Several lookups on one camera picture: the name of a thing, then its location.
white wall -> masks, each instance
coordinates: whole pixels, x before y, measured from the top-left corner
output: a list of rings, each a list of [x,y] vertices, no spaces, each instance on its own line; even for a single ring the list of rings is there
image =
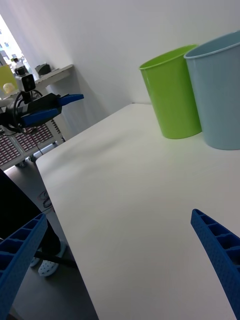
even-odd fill
[[[138,67],[240,29],[238,0],[1,0],[0,14],[31,67],[73,63],[55,90],[84,102],[65,111],[75,133],[131,102],[150,102]]]

gray floor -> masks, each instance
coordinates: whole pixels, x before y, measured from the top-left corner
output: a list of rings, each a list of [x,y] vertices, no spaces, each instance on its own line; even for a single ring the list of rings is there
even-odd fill
[[[40,208],[38,195],[45,190],[37,167],[28,162],[24,169],[13,167],[6,174]],[[56,214],[47,214],[60,239],[66,239]],[[72,255],[67,249],[65,258]],[[77,269],[60,265],[49,278],[38,275],[39,264],[29,268],[14,301],[14,307],[24,320],[97,320],[98,317]]]

plastic bucket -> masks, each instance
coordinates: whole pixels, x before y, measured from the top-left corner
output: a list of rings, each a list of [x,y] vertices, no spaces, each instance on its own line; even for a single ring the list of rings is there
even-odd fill
[[[206,143],[240,149],[240,31],[204,43],[184,58]]]
[[[184,59],[184,54],[196,46],[180,47],[139,67],[162,134],[166,138],[186,138],[202,131]]]

camera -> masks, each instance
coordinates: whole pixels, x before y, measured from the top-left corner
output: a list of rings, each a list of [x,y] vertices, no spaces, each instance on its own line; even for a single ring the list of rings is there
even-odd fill
[[[17,68],[16,73],[16,83],[20,91],[28,93],[36,88],[34,76],[26,72],[24,67]]]

light blue bucket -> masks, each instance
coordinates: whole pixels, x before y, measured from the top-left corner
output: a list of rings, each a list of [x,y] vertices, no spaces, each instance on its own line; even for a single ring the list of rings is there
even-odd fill
[[[240,149],[240,31],[185,54],[206,143]]]

